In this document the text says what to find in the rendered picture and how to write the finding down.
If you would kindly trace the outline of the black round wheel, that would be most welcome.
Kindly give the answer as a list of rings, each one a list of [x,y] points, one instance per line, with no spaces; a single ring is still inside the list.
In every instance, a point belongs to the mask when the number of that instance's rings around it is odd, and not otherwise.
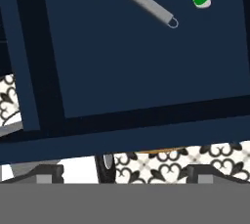
[[[99,182],[114,184],[116,179],[114,156],[112,154],[95,156],[95,163]]]

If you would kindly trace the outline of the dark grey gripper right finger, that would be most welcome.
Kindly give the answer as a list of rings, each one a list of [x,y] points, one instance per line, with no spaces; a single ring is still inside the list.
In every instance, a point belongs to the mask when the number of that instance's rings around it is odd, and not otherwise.
[[[191,164],[187,166],[187,182],[190,184],[224,184],[238,183],[249,184],[250,182],[225,175],[210,164]]]

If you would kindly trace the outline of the navy blue open drawer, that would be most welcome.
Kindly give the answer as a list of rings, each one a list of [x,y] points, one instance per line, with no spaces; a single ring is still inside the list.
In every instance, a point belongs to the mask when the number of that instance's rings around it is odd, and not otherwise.
[[[0,0],[0,164],[250,139],[250,0],[154,1]]]

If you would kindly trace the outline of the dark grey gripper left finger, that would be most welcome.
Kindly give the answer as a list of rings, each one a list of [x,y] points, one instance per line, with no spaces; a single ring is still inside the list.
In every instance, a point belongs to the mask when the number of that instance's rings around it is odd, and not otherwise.
[[[40,164],[31,171],[2,181],[2,184],[27,183],[27,184],[62,184],[63,166],[61,164]]]

